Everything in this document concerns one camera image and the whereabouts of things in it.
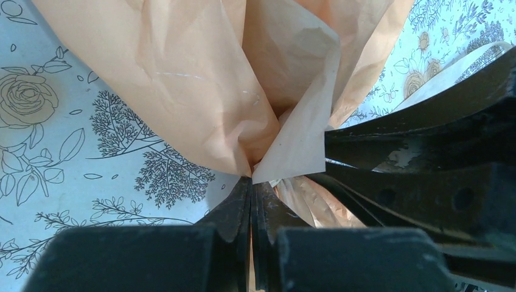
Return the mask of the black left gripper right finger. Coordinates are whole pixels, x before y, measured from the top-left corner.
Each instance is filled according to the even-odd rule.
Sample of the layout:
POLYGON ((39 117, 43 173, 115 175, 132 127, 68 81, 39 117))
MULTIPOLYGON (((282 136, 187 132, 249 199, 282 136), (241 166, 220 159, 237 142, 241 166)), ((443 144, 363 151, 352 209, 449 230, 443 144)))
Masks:
POLYGON ((256 287, 264 291, 453 291, 420 229, 313 228, 268 183, 251 197, 256 287))

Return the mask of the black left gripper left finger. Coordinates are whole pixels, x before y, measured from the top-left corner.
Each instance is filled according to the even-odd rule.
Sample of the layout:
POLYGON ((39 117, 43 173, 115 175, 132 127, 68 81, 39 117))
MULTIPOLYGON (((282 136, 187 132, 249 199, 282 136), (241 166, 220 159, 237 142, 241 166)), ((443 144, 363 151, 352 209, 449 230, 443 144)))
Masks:
POLYGON ((252 182, 241 178, 193 225, 71 228, 25 291, 247 291, 252 182))

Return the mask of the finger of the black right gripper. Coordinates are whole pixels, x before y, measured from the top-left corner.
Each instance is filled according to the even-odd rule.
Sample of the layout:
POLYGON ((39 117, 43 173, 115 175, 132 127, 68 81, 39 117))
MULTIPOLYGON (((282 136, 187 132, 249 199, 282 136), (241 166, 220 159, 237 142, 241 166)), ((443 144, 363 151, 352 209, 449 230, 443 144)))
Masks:
POLYGON ((408 108, 325 134, 326 157, 388 172, 515 164, 515 50, 408 108))
POLYGON ((514 166, 382 173, 329 163, 310 179, 366 225, 425 231, 454 276, 515 287, 514 166))

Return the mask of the orange paper bouquet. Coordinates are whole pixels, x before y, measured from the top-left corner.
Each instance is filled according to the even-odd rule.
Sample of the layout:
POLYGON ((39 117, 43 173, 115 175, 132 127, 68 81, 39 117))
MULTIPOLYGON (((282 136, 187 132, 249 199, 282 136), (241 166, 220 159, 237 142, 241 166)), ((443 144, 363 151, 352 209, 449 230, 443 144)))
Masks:
POLYGON ((35 1, 59 40, 187 160, 348 226, 308 179, 376 83, 412 1, 35 1))

